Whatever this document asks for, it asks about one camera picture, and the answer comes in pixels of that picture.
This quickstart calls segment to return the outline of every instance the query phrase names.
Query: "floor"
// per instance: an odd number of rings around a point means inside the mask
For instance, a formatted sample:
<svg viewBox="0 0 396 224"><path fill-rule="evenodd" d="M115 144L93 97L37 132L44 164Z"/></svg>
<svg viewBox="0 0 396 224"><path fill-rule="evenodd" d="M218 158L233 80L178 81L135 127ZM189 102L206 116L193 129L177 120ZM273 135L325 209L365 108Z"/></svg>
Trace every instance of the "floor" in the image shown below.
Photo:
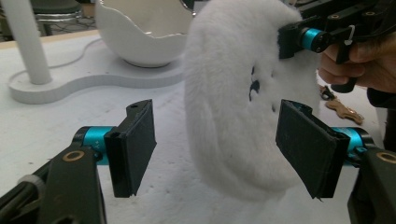
<svg viewBox="0 0 396 224"><path fill-rule="evenodd" d="M96 23L94 18L81 18L78 19L76 22L63 22L51 25L53 35L62 35L93 29L96 29ZM0 27L0 42L4 41L6 40L3 38L3 32Z"/></svg>

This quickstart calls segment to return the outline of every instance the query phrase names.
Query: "black eye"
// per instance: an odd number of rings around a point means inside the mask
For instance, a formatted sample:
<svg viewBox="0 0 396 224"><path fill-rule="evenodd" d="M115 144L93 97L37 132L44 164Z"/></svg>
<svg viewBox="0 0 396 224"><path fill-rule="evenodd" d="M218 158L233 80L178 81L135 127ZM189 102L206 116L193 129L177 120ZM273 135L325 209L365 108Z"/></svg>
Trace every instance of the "black eye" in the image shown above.
<svg viewBox="0 0 396 224"><path fill-rule="evenodd" d="M259 80L255 80L254 82L251 83L250 85L250 91L248 94L248 99L251 101L251 91L255 91L257 93L259 93L259 89L260 89L260 82Z"/></svg>

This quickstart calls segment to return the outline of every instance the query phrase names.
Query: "white tabletop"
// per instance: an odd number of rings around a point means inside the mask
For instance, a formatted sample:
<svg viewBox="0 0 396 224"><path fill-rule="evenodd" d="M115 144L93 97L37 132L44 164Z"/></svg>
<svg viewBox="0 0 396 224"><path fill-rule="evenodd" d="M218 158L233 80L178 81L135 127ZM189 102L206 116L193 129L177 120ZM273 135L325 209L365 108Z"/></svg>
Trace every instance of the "white tabletop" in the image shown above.
<svg viewBox="0 0 396 224"><path fill-rule="evenodd" d="M49 64L73 59L73 54L79 55L97 38L96 32L90 32L81 37L44 39ZM64 50L58 50L59 45L65 46ZM84 57L95 55L87 51ZM108 167L98 168L108 223L349 223L347 198L357 173L351 167L343 169L334 198L323 202L312 200L303 185L290 189L279 202L248 203L220 195L203 184L189 154L182 82L150 90L93 87L55 103L25 105L11 99L7 89L8 79L23 70L12 44L0 44L0 68L0 195L66 148L80 127L117 126L125 118L127 105L153 99L158 145L137 196L114 198ZM365 117L361 127L381 147L375 109L367 102L365 90L355 88L350 94L337 95ZM329 126L356 126L339 119L323 104L319 118Z"/></svg>

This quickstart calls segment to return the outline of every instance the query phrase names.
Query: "plush toy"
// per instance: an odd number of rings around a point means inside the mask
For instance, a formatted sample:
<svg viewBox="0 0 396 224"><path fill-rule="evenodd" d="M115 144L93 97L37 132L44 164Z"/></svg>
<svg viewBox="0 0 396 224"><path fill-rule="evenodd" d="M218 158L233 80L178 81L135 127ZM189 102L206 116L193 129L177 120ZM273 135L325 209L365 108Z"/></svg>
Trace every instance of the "plush toy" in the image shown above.
<svg viewBox="0 0 396 224"><path fill-rule="evenodd" d="M266 200L300 183L276 146L281 99L318 113L318 55L278 59L278 29L300 19L279 0L211 0L191 25L184 98L191 156L220 192Z"/></svg>

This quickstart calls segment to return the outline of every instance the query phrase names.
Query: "black cord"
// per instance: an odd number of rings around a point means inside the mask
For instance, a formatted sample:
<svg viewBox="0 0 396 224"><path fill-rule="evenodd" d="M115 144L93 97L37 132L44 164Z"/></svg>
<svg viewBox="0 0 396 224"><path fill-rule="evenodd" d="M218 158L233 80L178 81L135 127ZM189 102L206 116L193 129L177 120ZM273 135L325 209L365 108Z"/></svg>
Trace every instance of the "black cord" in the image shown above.
<svg viewBox="0 0 396 224"><path fill-rule="evenodd" d="M50 161L36 170L33 175L39 176L44 182L47 180ZM0 198L0 224L8 223L18 214L19 209L26 204L37 199L38 192L36 186L21 182L15 188Z"/></svg>
<svg viewBox="0 0 396 224"><path fill-rule="evenodd" d="M35 185L26 183L26 186L0 210L0 223L8 223L17 215L20 208L31 201L32 197L36 195L36 192Z"/></svg>

